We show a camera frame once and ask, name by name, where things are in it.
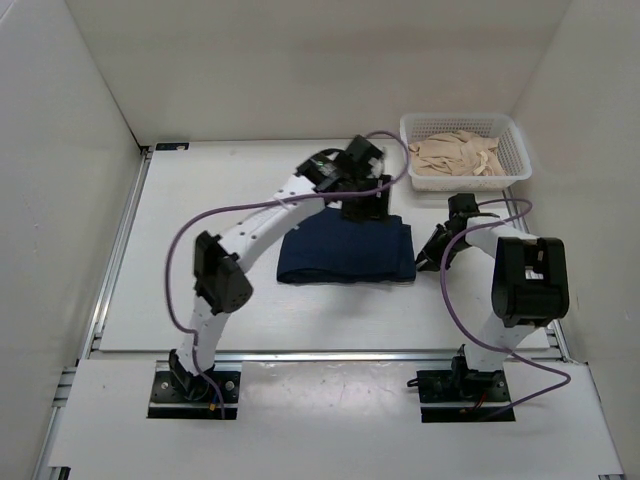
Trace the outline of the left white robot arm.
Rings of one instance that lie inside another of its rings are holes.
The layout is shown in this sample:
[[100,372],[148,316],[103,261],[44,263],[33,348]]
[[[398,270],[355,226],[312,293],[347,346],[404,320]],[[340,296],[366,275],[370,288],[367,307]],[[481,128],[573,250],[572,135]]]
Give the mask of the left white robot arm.
[[178,320],[171,291],[171,270],[178,240],[169,246],[164,295],[180,346],[169,353],[171,384],[188,401],[222,401],[213,377],[218,343],[230,316],[253,294],[247,277],[259,257],[304,220],[339,202],[347,214],[379,219],[388,212],[394,178],[384,172],[384,154],[376,147],[322,150],[303,163],[267,201],[244,205],[248,216],[212,235],[194,240],[194,297],[188,323]]

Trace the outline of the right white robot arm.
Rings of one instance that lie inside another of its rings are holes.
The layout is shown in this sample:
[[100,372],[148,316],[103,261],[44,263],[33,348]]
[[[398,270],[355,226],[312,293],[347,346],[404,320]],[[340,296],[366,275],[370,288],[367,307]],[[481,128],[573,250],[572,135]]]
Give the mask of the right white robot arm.
[[466,337],[446,370],[420,371],[413,383],[424,403],[508,398],[504,362],[529,335],[563,318],[569,309],[565,247],[557,238],[535,237],[498,215],[484,212],[471,193],[449,198],[449,216],[419,251],[419,272],[436,272],[445,288],[457,254],[477,248],[494,261],[492,312],[478,334]]

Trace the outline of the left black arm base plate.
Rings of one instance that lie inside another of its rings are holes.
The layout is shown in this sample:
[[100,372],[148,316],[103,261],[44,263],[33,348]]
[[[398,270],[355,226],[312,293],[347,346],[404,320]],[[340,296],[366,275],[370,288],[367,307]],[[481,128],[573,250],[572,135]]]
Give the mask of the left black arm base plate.
[[224,405],[214,388],[204,382],[194,394],[187,394],[167,369],[155,372],[147,409],[150,419],[235,420],[238,414],[241,372],[212,371]]

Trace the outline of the dark blue denim trousers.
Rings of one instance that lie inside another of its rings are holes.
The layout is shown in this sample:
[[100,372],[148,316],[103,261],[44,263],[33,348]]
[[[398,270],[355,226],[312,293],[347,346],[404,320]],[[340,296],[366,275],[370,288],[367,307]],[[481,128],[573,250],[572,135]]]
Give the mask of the dark blue denim trousers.
[[283,238],[276,280],[291,285],[407,283],[416,267],[411,226],[398,215],[356,223],[326,208]]

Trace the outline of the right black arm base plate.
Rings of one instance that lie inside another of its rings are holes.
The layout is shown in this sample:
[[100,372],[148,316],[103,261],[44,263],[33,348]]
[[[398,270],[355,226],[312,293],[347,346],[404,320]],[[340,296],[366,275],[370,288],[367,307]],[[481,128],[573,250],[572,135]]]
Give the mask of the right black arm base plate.
[[516,420],[504,373],[419,370],[406,382],[418,393],[423,423],[507,423]]

